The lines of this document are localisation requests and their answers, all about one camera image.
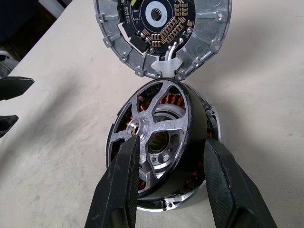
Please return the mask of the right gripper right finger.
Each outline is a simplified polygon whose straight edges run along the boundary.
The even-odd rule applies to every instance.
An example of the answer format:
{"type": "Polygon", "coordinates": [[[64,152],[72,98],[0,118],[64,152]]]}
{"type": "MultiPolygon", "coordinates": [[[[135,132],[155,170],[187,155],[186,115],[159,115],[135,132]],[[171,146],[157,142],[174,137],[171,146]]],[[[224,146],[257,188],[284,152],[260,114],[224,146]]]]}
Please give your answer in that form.
{"type": "Polygon", "coordinates": [[[207,139],[203,161],[216,228],[277,228],[259,189],[224,144],[207,139]]]}

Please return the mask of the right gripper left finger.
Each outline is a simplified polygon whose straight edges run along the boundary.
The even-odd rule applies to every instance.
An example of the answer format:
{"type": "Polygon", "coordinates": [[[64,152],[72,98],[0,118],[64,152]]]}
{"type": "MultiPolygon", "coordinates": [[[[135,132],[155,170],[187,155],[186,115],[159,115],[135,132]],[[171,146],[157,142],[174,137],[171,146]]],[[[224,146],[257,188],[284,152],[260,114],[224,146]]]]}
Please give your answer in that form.
{"type": "Polygon", "coordinates": [[[135,228],[139,187],[140,138],[122,144],[99,181],[84,228],[135,228]]]}

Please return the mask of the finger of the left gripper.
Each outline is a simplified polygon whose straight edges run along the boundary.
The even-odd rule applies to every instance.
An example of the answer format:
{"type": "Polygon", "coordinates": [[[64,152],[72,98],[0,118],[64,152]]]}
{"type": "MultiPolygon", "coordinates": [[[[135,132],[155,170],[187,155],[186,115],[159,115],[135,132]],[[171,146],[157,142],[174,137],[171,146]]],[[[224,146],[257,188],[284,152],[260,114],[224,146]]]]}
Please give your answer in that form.
{"type": "Polygon", "coordinates": [[[0,138],[2,138],[18,121],[17,115],[0,116],[0,138]]]}
{"type": "Polygon", "coordinates": [[[23,95],[34,82],[32,78],[20,76],[0,78],[0,100],[9,100],[23,95]]]}

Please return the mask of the silver motor cover circuit board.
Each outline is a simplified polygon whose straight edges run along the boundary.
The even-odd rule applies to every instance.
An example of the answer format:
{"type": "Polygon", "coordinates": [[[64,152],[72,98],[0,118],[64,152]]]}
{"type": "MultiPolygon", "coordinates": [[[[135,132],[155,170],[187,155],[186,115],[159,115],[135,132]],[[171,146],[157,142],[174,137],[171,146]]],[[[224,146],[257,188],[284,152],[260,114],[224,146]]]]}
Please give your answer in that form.
{"type": "Polygon", "coordinates": [[[105,45],[140,77],[184,80],[220,50],[232,0],[93,0],[105,45]]]}

